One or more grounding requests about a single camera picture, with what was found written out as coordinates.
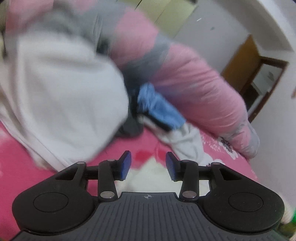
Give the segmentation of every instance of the gray stripe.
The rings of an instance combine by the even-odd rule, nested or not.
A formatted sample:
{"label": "gray stripe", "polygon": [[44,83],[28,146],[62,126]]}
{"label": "gray stripe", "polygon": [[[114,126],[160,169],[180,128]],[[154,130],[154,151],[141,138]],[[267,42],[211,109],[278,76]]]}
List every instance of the gray stripe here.
{"label": "gray stripe", "polygon": [[128,62],[121,70],[128,92],[149,82],[163,64],[171,41],[162,34],[158,34],[154,47],[142,58]]}
{"label": "gray stripe", "polygon": [[99,38],[114,35],[115,27],[125,12],[126,5],[98,1],[88,11],[79,14],[62,1],[54,1],[53,9],[32,24],[29,31],[54,31],[81,36],[96,48]]}
{"label": "gray stripe", "polygon": [[226,134],[220,134],[220,136],[225,139],[226,141],[231,143],[231,140],[235,138],[237,135],[239,135],[242,131],[242,128],[247,124],[248,128],[251,132],[251,139],[249,141],[248,146],[242,147],[239,152],[247,157],[247,158],[253,158],[257,154],[257,151],[259,149],[260,140],[259,137],[255,131],[255,129],[251,126],[250,122],[247,120],[247,114],[243,117],[242,121],[240,122],[240,125],[233,131]]}

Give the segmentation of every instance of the white wall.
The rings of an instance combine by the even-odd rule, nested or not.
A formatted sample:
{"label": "white wall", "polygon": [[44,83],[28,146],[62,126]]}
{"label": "white wall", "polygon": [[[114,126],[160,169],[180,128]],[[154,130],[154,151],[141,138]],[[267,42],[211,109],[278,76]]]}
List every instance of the white wall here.
{"label": "white wall", "polygon": [[293,0],[274,0],[296,34],[296,3]]}
{"label": "white wall", "polygon": [[257,156],[250,161],[260,182],[296,207],[296,53],[267,51],[266,56],[290,62],[278,86],[252,126],[260,138]]}
{"label": "white wall", "polygon": [[249,33],[259,50],[291,50],[288,41],[281,40],[261,13],[245,1],[199,0],[197,9],[175,40],[195,49],[218,72],[224,69]]}
{"label": "white wall", "polygon": [[248,1],[250,5],[256,9],[266,21],[274,33],[277,35],[280,42],[291,50],[296,52],[296,35],[290,21],[291,16],[283,12],[283,5],[281,7],[276,4],[282,0],[244,0]]}
{"label": "white wall", "polygon": [[248,30],[215,1],[199,0],[175,40],[194,48],[221,72],[248,35]]}

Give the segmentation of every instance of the metal pivot screw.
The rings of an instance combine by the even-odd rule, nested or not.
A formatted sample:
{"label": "metal pivot screw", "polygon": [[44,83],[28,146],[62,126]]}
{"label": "metal pivot screw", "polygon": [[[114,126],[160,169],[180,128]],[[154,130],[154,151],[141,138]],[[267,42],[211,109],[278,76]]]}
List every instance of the metal pivot screw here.
{"label": "metal pivot screw", "polygon": [[185,198],[195,198],[197,196],[197,193],[194,191],[185,191],[182,193],[182,196]]}
{"label": "metal pivot screw", "polygon": [[105,191],[105,192],[101,192],[100,196],[102,198],[110,199],[110,198],[113,198],[115,196],[115,193],[111,192],[111,191]]}

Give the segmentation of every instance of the crosshair logo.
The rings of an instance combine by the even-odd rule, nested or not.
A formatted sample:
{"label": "crosshair logo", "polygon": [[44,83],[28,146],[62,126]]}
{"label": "crosshair logo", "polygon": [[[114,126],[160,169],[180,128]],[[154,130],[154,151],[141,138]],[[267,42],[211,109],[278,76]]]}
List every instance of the crosshair logo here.
{"label": "crosshair logo", "polygon": [[144,198],[146,198],[146,199],[150,199],[150,198],[152,198],[152,196],[151,196],[150,194],[146,194],[146,195],[144,196]]}

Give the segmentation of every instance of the white cloth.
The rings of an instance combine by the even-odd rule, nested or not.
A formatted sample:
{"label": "white cloth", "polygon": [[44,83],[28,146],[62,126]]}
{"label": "white cloth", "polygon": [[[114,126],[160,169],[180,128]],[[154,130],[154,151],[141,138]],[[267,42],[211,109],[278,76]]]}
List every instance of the white cloth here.
{"label": "white cloth", "polygon": [[122,74],[79,37],[38,32],[15,43],[10,76],[0,78],[1,121],[57,171],[92,159],[127,118]]}
{"label": "white cloth", "polygon": [[283,194],[278,193],[278,195],[281,197],[281,199],[283,200],[284,205],[285,205],[285,212],[284,212],[284,215],[281,219],[281,223],[288,224],[293,219],[295,209],[292,208],[292,206],[287,202],[287,200],[286,200],[286,198],[284,198]]}
{"label": "white cloth", "polygon": [[139,122],[146,125],[161,142],[171,147],[180,160],[195,161],[201,166],[213,162],[212,157],[204,152],[200,130],[191,123],[186,122],[180,129],[167,132],[146,116],[140,116]]}
{"label": "white cloth", "polygon": [[[123,182],[116,181],[118,196],[121,192],[175,192],[178,196],[182,182],[173,182],[168,170],[151,157],[140,169],[131,169]],[[209,182],[200,180],[200,196],[210,191]]]}

